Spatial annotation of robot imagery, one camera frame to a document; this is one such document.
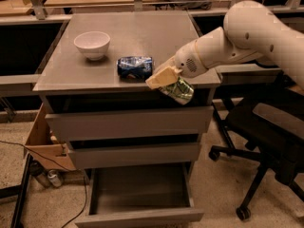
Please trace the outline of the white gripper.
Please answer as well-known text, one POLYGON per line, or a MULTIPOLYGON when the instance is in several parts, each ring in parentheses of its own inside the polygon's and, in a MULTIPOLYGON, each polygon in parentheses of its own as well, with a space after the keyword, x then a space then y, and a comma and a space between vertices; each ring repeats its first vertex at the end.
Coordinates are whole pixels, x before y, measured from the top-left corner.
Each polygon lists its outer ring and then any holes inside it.
POLYGON ((145 82, 151 89, 174 84, 181 74, 186 78, 195 78, 207 71, 200 59, 196 42, 190 42, 181 47, 175 54, 161 65, 157 66, 145 82))

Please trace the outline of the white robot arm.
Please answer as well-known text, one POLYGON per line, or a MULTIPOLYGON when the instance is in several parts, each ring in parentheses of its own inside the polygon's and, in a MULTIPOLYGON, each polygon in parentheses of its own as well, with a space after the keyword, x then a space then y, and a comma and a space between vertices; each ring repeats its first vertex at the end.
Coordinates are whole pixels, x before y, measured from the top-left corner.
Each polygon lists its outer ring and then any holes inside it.
POLYGON ((304 34, 283 24, 268 8, 241 1, 226 12, 223 25, 182 46, 146 80, 150 88, 194 78, 217 66, 260 57, 279 66, 304 87, 304 34))

